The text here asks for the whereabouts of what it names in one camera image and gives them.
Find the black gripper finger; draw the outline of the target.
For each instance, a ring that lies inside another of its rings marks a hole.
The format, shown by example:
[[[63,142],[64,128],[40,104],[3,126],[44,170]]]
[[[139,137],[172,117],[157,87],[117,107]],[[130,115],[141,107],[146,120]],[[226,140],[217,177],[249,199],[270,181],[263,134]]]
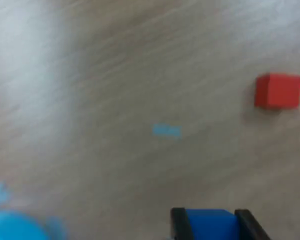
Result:
[[[184,207],[170,210],[171,237],[173,240],[192,240],[193,231]]]
[[[248,209],[236,209],[234,214],[238,221],[240,240],[271,240]]]

